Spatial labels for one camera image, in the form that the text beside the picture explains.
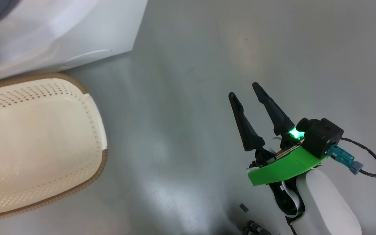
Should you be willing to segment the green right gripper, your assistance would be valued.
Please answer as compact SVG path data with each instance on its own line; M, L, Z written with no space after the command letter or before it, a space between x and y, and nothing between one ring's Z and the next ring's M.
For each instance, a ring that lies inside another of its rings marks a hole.
M293 130L294 123L262 86L254 82L252 88L273 123L275 135ZM228 98L244 150L255 151L255 161L247 169L249 180L253 186L270 186L282 212L288 217L298 217L304 212L304 203L296 189L296 178L317 167L327 156L319 159L302 147L300 142L288 146L278 155L266 150L265 141L252 128L235 93L230 92Z

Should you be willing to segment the white front-load washing machine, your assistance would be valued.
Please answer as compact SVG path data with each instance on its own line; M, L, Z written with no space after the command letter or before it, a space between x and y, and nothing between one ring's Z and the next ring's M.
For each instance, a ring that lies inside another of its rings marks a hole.
M148 0L0 0L0 79L132 50Z

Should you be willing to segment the cream perforated laundry basket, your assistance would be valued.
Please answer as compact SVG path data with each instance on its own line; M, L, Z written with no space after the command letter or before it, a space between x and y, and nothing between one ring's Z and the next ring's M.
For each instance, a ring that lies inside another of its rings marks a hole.
M0 79L0 220L90 186L107 149L95 101L73 77Z

